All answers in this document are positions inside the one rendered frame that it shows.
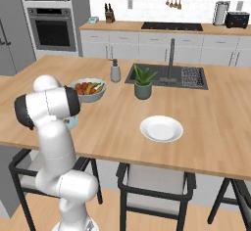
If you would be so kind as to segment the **grey fruit bowl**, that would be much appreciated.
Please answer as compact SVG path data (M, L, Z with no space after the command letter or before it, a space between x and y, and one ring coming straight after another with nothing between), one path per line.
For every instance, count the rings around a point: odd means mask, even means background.
M78 97L79 97L79 100L80 100L82 103L92 103L92 102L96 102L96 101L98 101L98 100L104 95L104 92L105 92L105 90L106 90L106 82L105 82L104 80L102 80L102 79L99 79L99 78L84 78L84 79L79 79L79 80L77 80L77 81L74 81L74 82L72 83L71 87L72 87L73 89L75 89L75 85L76 85L77 83L83 83L83 82L86 82L88 85L89 85L90 83L94 83L94 82L103 83L104 86L103 86L102 90L101 90L99 93L96 93L96 94L92 94L92 95L86 95L86 94L84 94L84 95L79 95L79 94L77 93L77 95L78 95Z

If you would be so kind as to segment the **white plate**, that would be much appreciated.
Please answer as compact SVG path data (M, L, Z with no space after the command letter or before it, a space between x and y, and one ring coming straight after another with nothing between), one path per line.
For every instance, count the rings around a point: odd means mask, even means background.
M140 123L140 132L147 139L158 143L178 140L183 134L183 127L176 119L165 115L152 115Z

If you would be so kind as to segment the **light blue bowl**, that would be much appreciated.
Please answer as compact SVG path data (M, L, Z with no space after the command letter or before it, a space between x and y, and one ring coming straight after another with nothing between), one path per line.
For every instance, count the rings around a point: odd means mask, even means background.
M66 124L68 129L73 129L78 125L78 115L69 116L65 118L64 123Z

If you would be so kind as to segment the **green plant in grey pot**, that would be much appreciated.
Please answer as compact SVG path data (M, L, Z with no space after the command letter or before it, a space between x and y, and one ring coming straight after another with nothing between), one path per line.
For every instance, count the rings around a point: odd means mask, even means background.
M152 93L152 81L157 72L151 73L149 68L142 70L137 64L133 65L135 71L134 95L139 100L147 100Z

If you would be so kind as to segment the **grey soap dispenser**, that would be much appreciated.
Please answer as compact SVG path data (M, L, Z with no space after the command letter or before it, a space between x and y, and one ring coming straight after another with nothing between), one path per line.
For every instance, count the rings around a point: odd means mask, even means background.
M110 78L113 82L119 82L121 80L121 69L117 59L114 59L112 62Z

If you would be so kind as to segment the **yellow banana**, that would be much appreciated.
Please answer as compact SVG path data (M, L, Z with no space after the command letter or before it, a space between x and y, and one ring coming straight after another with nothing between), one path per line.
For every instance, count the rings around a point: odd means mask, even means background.
M104 86L103 83L97 83L97 82L90 83L85 89L85 94L92 95L99 93L102 90L103 86Z

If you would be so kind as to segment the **red round fruit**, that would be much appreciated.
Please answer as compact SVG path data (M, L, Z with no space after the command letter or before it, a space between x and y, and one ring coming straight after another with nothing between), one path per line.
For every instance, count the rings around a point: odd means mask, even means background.
M88 87L88 84L86 82L83 82L83 83L77 83L75 85L75 90L77 91L77 93L79 95L84 95L85 94L85 91Z

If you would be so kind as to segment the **grey base cupboards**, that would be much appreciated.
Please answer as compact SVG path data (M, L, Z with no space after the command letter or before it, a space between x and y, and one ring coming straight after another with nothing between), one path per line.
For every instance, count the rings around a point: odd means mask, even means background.
M251 36L83 30L84 57L251 67Z

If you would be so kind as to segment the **dark grey tap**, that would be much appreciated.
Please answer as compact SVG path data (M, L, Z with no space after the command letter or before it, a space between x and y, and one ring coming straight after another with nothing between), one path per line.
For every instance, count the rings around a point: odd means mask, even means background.
M168 67L168 76L167 77L160 77L161 82L173 82L176 83L176 78L172 77L172 69L173 69L173 63L174 63L174 56L175 56L175 39L171 39L171 49L170 49L170 59L169 59L169 67Z

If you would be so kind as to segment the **brown knife block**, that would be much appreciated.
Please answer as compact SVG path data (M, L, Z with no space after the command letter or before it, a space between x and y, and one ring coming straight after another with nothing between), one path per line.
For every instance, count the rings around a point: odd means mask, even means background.
M115 15L111 4L105 4L105 17L106 23L113 23L115 21Z

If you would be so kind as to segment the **black hob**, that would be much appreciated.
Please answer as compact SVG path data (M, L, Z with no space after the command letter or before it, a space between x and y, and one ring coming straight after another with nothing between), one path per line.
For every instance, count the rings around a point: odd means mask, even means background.
M200 23L157 23L145 22L142 29L202 31Z

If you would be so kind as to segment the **steel oven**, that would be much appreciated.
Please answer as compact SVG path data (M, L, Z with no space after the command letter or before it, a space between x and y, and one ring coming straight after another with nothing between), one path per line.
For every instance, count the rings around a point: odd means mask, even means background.
M75 51L75 35L70 9L28 8L37 50Z

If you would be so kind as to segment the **white paper towel roll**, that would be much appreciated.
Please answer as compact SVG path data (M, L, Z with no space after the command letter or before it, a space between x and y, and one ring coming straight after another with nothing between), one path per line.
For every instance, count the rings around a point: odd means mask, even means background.
M218 1L215 6L213 25L223 25L225 23L226 12L229 9L229 1Z

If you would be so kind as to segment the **grey fridge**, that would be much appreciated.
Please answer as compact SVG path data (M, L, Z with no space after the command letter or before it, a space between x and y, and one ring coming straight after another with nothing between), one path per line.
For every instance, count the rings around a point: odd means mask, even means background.
M0 74L14 76L34 62L22 0L0 0Z

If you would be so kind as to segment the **black toaster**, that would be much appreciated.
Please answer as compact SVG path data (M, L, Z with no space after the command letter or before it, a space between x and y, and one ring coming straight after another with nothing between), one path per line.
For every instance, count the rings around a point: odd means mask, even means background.
M240 27L246 28L250 14L246 12L228 12L226 14L225 25L227 28Z

